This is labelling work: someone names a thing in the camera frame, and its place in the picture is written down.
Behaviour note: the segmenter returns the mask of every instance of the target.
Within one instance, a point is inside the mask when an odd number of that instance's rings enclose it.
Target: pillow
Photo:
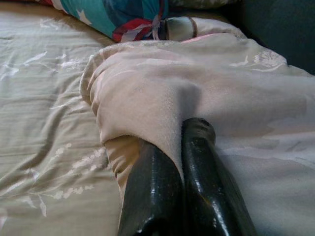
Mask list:
[[[169,0],[170,7],[185,7],[194,9],[217,8],[240,0]]]
[[[159,39],[167,0],[36,0],[78,18],[116,42]]]

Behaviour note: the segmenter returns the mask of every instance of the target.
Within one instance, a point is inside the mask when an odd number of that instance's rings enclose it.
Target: blanket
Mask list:
[[[216,131],[259,234],[312,235],[315,77],[233,32],[107,47],[90,58],[81,94],[122,198],[138,139],[159,147],[182,175],[181,125],[201,117]]]

